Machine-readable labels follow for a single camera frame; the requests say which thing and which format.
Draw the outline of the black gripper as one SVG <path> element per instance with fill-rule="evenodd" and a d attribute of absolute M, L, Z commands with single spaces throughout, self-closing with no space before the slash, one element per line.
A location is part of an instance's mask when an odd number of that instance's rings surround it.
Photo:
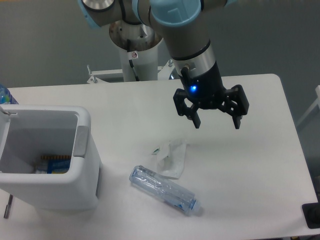
<path fill-rule="evenodd" d="M 241 119 L 248 114 L 249 101 L 242 85 L 237 84 L 226 89 L 222 83 L 222 77 L 215 63 L 207 72 L 191 76 L 189 67 L 184 66 L 181 70 L 180 80 L 183 89 L 178 88 L 173 101 L 177 114 L 186 116 L 193 122 L 196 129 L 200 128 L 201 120 L 197 113 L 198 109 L 215 110 L 220 109 L 232 117 L 234 127 L 238 130 Z M 193 104 L 188 107 L 185 99 Z"/>

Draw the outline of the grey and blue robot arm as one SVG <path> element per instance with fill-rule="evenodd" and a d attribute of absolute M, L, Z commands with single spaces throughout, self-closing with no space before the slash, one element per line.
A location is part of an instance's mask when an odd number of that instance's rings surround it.
<path fill-rule="evenodd" d="M 218 109 L 232 117 L 236 129 L 248 113 L 249 102 L 241 85 L 223 86 L 203 18 L 204 13 L 226 7 L 228 0 L 80 0 L 88 24 L 100 28 L 117 21 L 147 27 L 160 35 L 182 83 L 173 100 L 178 115 L 196 128 L 198 109 Z"/>

